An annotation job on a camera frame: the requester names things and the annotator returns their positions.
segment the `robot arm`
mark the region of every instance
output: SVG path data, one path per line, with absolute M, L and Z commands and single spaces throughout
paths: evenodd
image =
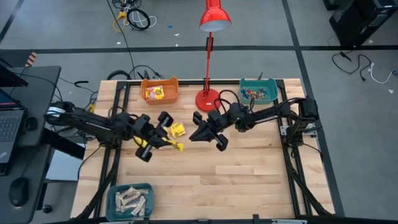
M 298 104 L 298 115 L 290 107 L 292 104 Z M 200 113 L 193 114 L 193 122 L 198 129 L 190 136 L 191 141 L 217 141 L 217 148 L 224 151 L 228 145 L 228 139 L 222 134 L 218 134 L 224 129 L 235 125 L 239 132 L 246 132 L 255 125 L 270 121 L 276 118 L 292 118 L 295 123 L 287 129 L 287 139 L 289 143 L 302 145 L 302 133 L 308 124 L 319 120 L 318 106 L 315 100 L 310 98 L 292 98 L 279 103 L 271 108 L 252 112 L 247 106 L 239 103 L 232 103 L 229 110 L 220 114 L 213 110 L 208 113 L 208 119 L 202 120 Z
M 153 147 L 158 149 L 171 145 L 162 140 L 162 138 L 167 139 L 167 132 L 163 127 L 170 127 L 173 123 L 173 118 L 164 111 L 158 117 L 159 124 L 154 127 L 149 123 L 150 118 L 146 114 L 133 118 L 133 115 L 122 111 L 113 118 L 105 118 L 82 108 L 76 108 L 71 102 L 56 102 L 47 111 L 45 120 L 52 125 L 71 126 L 92 134 L 100 144 L 111 148 L 118 147 L 120 144 L 118 139 L 128 141 L 134 136 L 139 137 L 148 144 L 145 147 L 138 144 L 136 156 L 146 162 L 152 157 L 150 150 Z

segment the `laptop keyboard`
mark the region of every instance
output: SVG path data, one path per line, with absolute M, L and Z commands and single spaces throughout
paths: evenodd
M 13 141 L 18 132 L 20 118 L 0 118 L 0 141 Z

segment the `lamp base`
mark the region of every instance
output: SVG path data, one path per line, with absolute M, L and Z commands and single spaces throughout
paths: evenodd
M 206 99 L 204 97 L 204 94 L 205 92 L 203 90 L 200 90 L 195 100 L 199 110 L 208 113 L 211 110 L 215 110 L 216 108 L 220 107 L 219 101 L 214 104 L 214 101 L 218 98 L 218 92 L 216 90 L 209 89 L 209 93 Z

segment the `plastic bin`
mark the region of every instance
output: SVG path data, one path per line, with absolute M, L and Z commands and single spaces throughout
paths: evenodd
M 250 104 L 251 99 L 247 99 L 243 96 L 243 88 L 248 88 L 254 91 L 258 91 L 260 88 L 264 88 L 266 90 L 267 99 L 256 100 L 254 103 L 257 105 L 270 104 L 278 98 L 278 86 L 273 78 L 270 78 L 268 80 L 245 80 L 244 78 L 241 79 L 241 81 L 239 82 L 239 100 L 242 104 L 248 105 Z
M 145 214 L 143 217 L 134 216 L 131 213 L 132 209 L 128 209 L 124 212 L 116 211 L 116 202 L 115 202 L 116 192 L 123 192 L 129 189 L 130 187 L 134 187 L 137 190 L 140 189 L 149 190 L 149 194 L 143 195 L 146 199 Z M 152 186 L 150 184 L 115 185 L 108 190 L 107 199 L 106 199 L 105 217 L 110 222 L 132 220 L 134 218 L 149 218 L 151 213 L 154 211 L 154 208 L 155 208 L 155 196 L 154 196 L 154 190 L 152 189 Z
M 164 98 L 161 100 L 147 100 L 145 98 L 145 89 L 153 86 L 163 86 Z M 172 77 L 169 80 L 148 80 L 144 79 L 141 82 L 141 96 L 142 99 L 149 105 L 159 105 L 164 103 L 175 103 L 178 99 L 178 79 Z

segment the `orange bin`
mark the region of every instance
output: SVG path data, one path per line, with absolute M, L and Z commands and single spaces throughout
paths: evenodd
M 145 99 L 145 89 L 154 86 L 163 86 L 164 98 L 161 100 L 147 100 Z M 174 103 L 178 99 L 178 78 L 172 77 L 169 80 L 148 80 L 144 79 L 141 82 L 141 96 L 142 99 L 149 105 L 159 105 L 164 103 Z

